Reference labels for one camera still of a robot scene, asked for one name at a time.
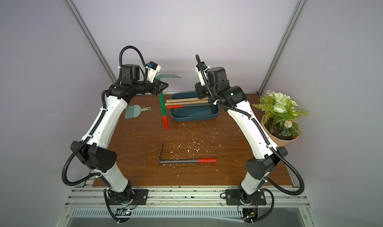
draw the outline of paper plant pot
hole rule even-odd
[[[292,143],[293,141],[295,141],[298,136],[297,135],[293,135],[293,139],[288,141],[288,140],[281,140],[279,138],[276,138],[275,136],[273,136],[272,134],[270,134],[270,132],[268,132],[267,128],[265,128],[265,125],[263,124],[263,117],[262,117],[262,121],[261,121],[261,125],[262,127],[264,128],[266,134],[273,140],[273,142],[275,142],[279,147],[282,147],[282,146],[287,146],[288,144]]]

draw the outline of white flower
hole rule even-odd
[[[267,91],[266,94],[267,94],[268,96],[273,96],[275,92],[274,92],[274,91],[270,92],[270,91],[271,91],[271,90]]]
[[[276,103],[277,103],[277,104],[280,104],[280,105],[282,105],[282,106],[287,105],[287,102],[286,102],[285,100],[276,100]]]
[[[298,104],[296,104],[295,101],[291,100],[291,104],[293,104],[294,106],[299,106]]]
[[[285,99],[285,96],[280,92],[278,92],[278,93],[272,92],[272,93],[275,96],[275,100],[281,100],[282,101],[283,99]]]
[[[284,112],[286,111],[285,106],[280,105],[280,104],[275,104],[275,105],[273,106],[273,109],[274,109],[274,111],[276,111],[276,112],[278,112],[278,113],[284,113]]]
[[[290,128],[293,126],[293,123],[290,120],[285,120],[284,124],[285,124],[285,127],[287,127],[287,128]]]

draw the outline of vent grille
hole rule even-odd
[[[132,210],[132,217],[153,218],[153,217],[219,217],[219,218],[240,218],[242,212],[235,208],[215,210],[214,208],[142,208]],[[110,217],[105,208],[75,208],[72,217]]]

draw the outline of red grip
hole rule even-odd
[[[169,130],[169,123],[167,121],[167,116],[162,116],[162,119],[164,120],[165,130]]]
[[[218,159],[217,158],[201,158],[198,159],[198,163],[217,163]]]
[[[166,106],[166,109],[176,109],[176,108],[182,108],[182,104]]]

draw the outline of hand brush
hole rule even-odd
[[[139,105],[127,106],[125,112],[125,119],[136,118],[141,114],[142,111],[148,111],[151,109],[151,107],[141,108]]]

